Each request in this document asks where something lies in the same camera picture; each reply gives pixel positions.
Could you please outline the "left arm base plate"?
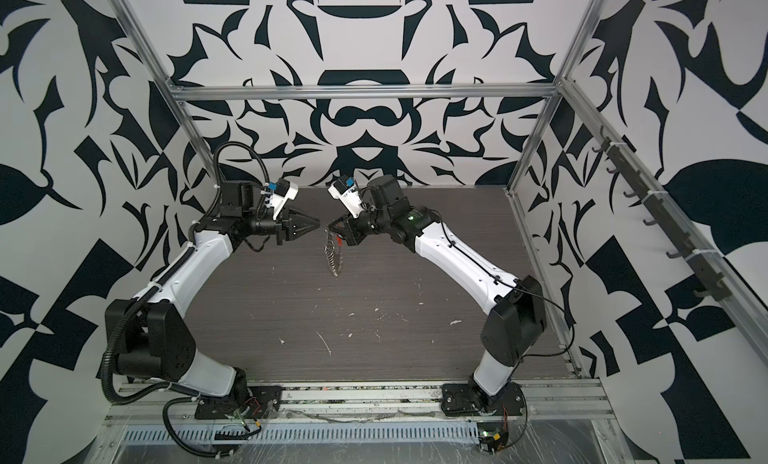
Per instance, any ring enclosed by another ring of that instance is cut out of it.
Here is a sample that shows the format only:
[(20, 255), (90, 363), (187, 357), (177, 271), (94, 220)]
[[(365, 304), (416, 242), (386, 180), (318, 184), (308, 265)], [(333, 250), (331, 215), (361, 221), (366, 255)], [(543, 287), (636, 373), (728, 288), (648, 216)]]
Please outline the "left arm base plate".
[(284, 388), (279, 385), (249, 385), (235, 388), (225, 397), (205, 396), (195, 410), (196, 420), (233, 418), (238, 412), (245, 419), (262, 419), (277, 412)]

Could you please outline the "grey wall hook rack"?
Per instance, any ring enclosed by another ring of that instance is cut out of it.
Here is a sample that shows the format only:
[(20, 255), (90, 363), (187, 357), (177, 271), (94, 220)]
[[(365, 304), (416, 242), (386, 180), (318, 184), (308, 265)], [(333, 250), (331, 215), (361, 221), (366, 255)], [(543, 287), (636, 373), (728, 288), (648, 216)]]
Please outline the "grey wall hook rack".
[(648, 227), (658, 227), (673, 246), (666, 253), (669, 259), (681, 259), (700, 282), (694, 294), (722, 302), (733, 296), (721, 266), (715, 263), (717, 251), (706, 244), (693, 230), (692, 222), (664, 190), (661, 184), (636, 157), (629, 144), (611, 139), (600, 130), (601, 142), (593, 149), (603, 153), (612, 163), (608, 172), (621, 176), (629, 189), (624, 196), (641, 204), (650, 217), (643, 221)]

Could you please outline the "aluminium frame crossbar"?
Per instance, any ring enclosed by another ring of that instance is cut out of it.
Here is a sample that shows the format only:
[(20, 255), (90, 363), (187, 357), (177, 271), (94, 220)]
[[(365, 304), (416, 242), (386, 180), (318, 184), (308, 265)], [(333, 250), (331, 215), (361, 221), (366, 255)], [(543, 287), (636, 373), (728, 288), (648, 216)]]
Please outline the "aluminium frame crossbar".
[(312, 85), (312, 86), (170, 86), (179, 102), (204, 100), (309, 100), (309, 99), (399, 99), (464, 97), (549, 97), (554, 84), (407, 84), (407, 85)]

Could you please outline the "aluminium frame corner post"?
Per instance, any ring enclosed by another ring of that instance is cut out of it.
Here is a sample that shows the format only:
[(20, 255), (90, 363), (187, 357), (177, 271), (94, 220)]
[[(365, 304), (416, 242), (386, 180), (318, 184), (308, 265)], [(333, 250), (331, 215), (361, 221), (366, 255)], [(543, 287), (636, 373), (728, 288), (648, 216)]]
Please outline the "aluminium frame corner post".
[(589, 40), (598, 26), (607, 1), (608, 0), (589, 0), (588, 6), (576, 29), (572, 42), (567, 49), (563, 64), (553, 81), (554, 90), (547, 97), (542, 112), (538, 116), (533, 131), (523, 146), (522, 155), (506, 186), (508, 195), (513, 195), (515, 193), (518, 185), (522, 181), (525, 171), (531, 164), (533, 157), (536, 155), (537, 149), (543, 139), (544, 132), (551, 123), (557, 108), (564, 97), (564, 83), (572, 76), (573, 71), (577, 67)]

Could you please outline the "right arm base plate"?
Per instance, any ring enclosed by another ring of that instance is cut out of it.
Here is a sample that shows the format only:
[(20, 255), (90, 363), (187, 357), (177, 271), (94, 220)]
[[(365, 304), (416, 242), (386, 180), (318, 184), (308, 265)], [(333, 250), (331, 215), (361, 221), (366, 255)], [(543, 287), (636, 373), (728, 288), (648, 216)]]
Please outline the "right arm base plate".
[(509, 381), (495, 395), (489, 395), (470, 379), (467, 383), (441, 386), (440, 409), (448, 417), (498, 415), (519, 416), (525, 407), (521, 387)]

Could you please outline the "left aluminium frame post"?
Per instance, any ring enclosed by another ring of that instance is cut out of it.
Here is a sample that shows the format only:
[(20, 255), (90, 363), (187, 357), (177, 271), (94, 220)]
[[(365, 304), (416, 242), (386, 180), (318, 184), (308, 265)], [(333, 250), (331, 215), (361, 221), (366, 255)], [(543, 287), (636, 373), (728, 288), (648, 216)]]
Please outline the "left aluminium frame post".
[(107, 0), (116, 19), (134, 45), (139, 58), (155, 83), (174, 119), (191, 143), (204, 168), (212, 178), (217, 177), (213, 154), (184, 105), (173, 95), (174, 85), (165, 71), (158, 53), (153, 48), (147, 32), (142, 27), (128, 0)]

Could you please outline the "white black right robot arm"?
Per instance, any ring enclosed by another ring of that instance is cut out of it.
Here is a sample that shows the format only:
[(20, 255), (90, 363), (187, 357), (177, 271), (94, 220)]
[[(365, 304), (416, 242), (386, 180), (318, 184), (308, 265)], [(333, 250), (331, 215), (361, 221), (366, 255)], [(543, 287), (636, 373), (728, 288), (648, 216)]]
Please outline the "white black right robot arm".
[(343, 245), (356, 246), (368, 236), (383, 234), (438, 267), (486, 315), (484, 354), (469, 388), (481, 400), (499, 398), (524, 354), (547, 328), (539, 282), (531, 276), (520, 280), (485, 259), (450, 230), (438, 211), (411, 204), (390, 175), (364, 188), (342, 176), (328, 192), (346, 209), (327, 227), (325, 253), (332, 275), (341, 272)]

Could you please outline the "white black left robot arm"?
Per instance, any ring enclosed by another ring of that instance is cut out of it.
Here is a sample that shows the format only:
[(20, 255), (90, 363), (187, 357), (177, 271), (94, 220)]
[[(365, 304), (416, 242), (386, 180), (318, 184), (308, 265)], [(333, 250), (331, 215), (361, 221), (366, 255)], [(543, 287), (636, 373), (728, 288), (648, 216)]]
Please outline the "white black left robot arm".
[(236, 404), (249, 399), (244, 371), (200, 351), (184, 317), (213, 272), (250, 237), (283, 243), (318, 228), (318, 219), (291, 205), (298, 192), (285, 179), (218, 185), (182, 253), (135, 296), (108, 306), (99, 376), (110, 403), (127, 405), (162, 389)]

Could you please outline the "small electronics board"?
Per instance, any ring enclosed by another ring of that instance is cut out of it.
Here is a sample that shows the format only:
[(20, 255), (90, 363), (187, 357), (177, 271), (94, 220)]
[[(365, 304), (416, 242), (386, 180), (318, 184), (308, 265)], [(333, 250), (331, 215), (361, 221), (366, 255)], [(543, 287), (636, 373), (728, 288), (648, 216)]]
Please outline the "small electronics board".
[(478, 447), (482, 452), (496, 454), (506, 448), (509, 430), (503, 427), (478, 426)]

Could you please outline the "aluminium rail base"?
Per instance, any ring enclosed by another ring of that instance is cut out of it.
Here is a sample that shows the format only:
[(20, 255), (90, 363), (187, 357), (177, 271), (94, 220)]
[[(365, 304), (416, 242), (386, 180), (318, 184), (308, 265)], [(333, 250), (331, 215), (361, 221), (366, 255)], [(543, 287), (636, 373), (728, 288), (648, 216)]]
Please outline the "aluminium rail base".
[(506, 400), (490, 410), (448, 415), (455, 395), (440, 381), (289, 382), (251, 381), (262, 422), (371, 423), (415, 421), (495, 421), (506, 416), (529, 422), (607, 421), (616, 416), (597, 380), (519, 380)]

